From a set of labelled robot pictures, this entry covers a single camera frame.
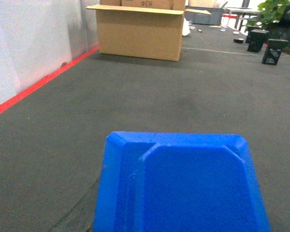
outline gray storage bin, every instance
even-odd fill
[[[204,14],[186,12],[185,18],[187,21],[190,21],[191,23],[206,24],[206,25],[221,25],[221,19],[224,13],[224,9],[192,7],[192,6],[186,6],[186,8],[194,9],[194,10],[205,10],[211,13],[211,15],[207,15],[207,14],[204,15]]]

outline blue plastic bin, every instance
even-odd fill
[[[239,135],[113,132],[94,232],[270,232]]]

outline green plant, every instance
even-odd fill
[[[279,21],[286,9],[290,5],[290,0],[266,0],[258,5],[260,11],[259,21],[262,22],[262,27],[267,27],[268,24],[274,21]]]

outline red floor stripe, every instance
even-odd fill
[[[81,55],[80,57],[72,60],[70,63],[68,63],[65,66],[63,66],[62,68],[54,71],[53,73],[43,77],[38,82],[34,83],[32,86],[26,88],[24,91],[20,92],[16,96],[14,96],[11,99],[7,100],[6,102],[0,104],[0,114],[2,112],[4,112],[5,110],[7,110],[8,108],[10,108],[11,106],[15,105],[17,102],[19,102],[22,99],[24,99],[29,94],[31,94],[34,91],[36,91],[37,89],[41,88],[46,83],[50,82],[51,80],[53,80],[54,78],[56,78],[57,76],[62,74],[64,71],[68,70],[70,67],[74,66],[75,64],[77,64],[81,60],[83,60],[86,57],[90,56],[92,53],[96,52],[98,49],[99,49],[98,46],[92,48],[90,51],[88,51],[88,52],[84,53],[83,55]]]

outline white wall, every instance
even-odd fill
[[[98,2],[0,0],[0,104],[97,45]]]
[[[228,1],[227,6],[228,7],[242,7],[243,0],[226,0]],[[250,0],[249,2],[249,8],[257,8],[257,6],[265,2],[265,0]]]

